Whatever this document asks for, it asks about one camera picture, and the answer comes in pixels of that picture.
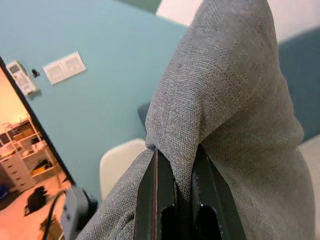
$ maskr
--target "blue wall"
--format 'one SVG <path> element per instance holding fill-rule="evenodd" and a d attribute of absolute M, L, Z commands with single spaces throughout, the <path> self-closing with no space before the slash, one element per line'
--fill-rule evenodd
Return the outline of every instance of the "blue wall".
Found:
<path fill-rule="evenodd" d="M 1 57 L 40 72 L 27 100 L 76 183 L 99 197 L 100 158 L 145 136 L 137 108 L 185 28 L 112 0 L 1 1 L 0 21 Z M 75 51 L 87 71 L 52 86 L 42 67 Z"/>

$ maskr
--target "light switch plate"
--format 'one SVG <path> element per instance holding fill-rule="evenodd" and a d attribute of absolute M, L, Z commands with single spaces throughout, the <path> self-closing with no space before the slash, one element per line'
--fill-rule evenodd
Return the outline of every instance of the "light switch plate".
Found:
<path fill-rule="evenodd" d="M 77 51 L 43 67 L 52 85 L 77 75 L 86 69 Z"/>

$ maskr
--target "wall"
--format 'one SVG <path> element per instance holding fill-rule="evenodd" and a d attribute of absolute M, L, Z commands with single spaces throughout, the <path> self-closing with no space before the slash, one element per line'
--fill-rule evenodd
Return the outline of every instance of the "wall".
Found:
<path fill-rule="evenodd" d="M 26 114 L 25 107 L 0 69 L 0 134 L 5 131 L 4 124 L 17 123 L 25 119 Z"/>
<path fill-rule="evenodd" d="M 162 0 L 156 15 L 188 26 L 201 2 L 202 0 Z M 268 0 L 268 3 L 278 42 L 320 26 L 319 0 Z"/>
<path fill-rule="evenodd" d="M 40 72 L 27 101 L 76 183 L 98 197 L 101 157 L 144 138 L 137 108 L 185 28 L 112 0 L 0 1 L 0 22 L 1 57 Z M 87 71 L 52 86 L 42 67 L 74 51 Z"/>

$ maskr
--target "white chair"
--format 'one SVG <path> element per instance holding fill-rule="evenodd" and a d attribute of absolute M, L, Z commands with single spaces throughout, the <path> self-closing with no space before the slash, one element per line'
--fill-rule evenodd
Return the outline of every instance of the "white chair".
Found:
<path fill-rule="evenodd" d="M 100 192 L 102 201 L 140 153 L 146 150 L 143 139 L 134 139 L 107 151 L 100 161 Z"/>

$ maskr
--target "black object on floor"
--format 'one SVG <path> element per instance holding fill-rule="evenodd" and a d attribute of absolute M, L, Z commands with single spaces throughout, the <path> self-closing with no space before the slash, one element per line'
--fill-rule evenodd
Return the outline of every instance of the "black object on floor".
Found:
<path fill-rule="evenodd" d="M 14 191 L 14 192 L 10 192 L 4 199 L 1 199 L 0 211 L 8 207 L 10 204 L 12 204 L 20 195 L 21 195 L 21 192 Z"/>
<path fill-rule="evenodd" d="M 45 187 L 37 187 L 27 199 L 27 205 L 24 207 L 24 216 L 32 214 L 46 205 L 47 197 L 48 195 Z"/>

